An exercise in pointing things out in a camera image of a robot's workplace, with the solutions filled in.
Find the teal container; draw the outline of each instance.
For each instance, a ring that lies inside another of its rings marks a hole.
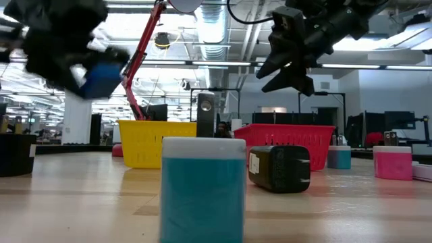
[[[243,243],[246,143],[164,138],[160,243]]]
[[[327,168],[351,169],[351,147],[330,146],[327,155]]]

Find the black trash can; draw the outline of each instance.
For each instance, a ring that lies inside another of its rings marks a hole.
[[[0,177],[33,172],[36,136],[0,134]]]

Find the ceiling duct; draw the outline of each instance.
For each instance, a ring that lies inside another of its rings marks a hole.
[[[221,0],[210,0],[211,3],[224,3]],[[220,44],[225,41],[227,33],[227,14],[226,6],[222,5],[201,5],[195,11],[198,19],[197,30],[200,43]],[[208,61],[225,61],[227,59],[227,48],[220,46],[201,47],[201,53],[204,60]],[[222,87],[224,70],[209,69],[208,71],[209,87]]]

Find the column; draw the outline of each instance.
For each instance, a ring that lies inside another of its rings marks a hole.
[[[90,143],[92,101],[65,92],[65,115],[63,120],[62,144]]]
[[[41,117],[33,115],[32,119],[34,119],[34,122],[32,122],[31,134],[34,135],[35,131],[39,131],[41,129]]]

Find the metal frame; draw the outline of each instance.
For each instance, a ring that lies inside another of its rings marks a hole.
[[[134,76],[138,69],[142,65],[142,61],[145,59],[147,54],[145,53],[147,46],[149,45],[150,38],[155,31],[155,27],[159,19],[161,18],[161,14],[163,11],[167,9],[167,5],[164,1],[157,1],[155,6],[151,10],[150,18],[148,19],[146,28],[142,33],[140,42],[138,47],[136,48],[134,56],[131,58],[130,62],[126,66],[123,75],[125,76],[123,81],[124,89],[126,90],[126,96],[128,98],[129,104],[135,107],[136,112],[135,119],[137,120],[145,120],[144,114],[141,112],[140,106],[136,102],[134,93],[132,91],[132,82],[134,80]]]
[[[337,99],[337,98],[335,97],[335,95],[340,95],[340,96],[342,96],[342,106],[343,106],[343,108],[344,108],[344,132],[345,132],[345,129],[346,129],[346,102],[345,102],[346,94],[345,94],[345,93],[342,93],[342,92],[315,92],[314,95],[315,95],[315,96],[328,96],[328,95],[332,95],[335,99]],[[301,99],[300,99],[301,96],[302,96],[302,93],[299,92],[299,93],[298,93],[298,114],[299,114],[299,117],[300,117],[300,114],[301,114],[301,111],[302,111],[302,101],[301,101]]]
[[[223,92],[223,91],[237,91],[238,93],[238,119],[240,119],[240,89],[239,88],[191,88],[190,89],[190,117],[189,117],[189,121],[192,121],[192,99],[193,99],[193,94],[195,90],[207,90],[210,92]]]

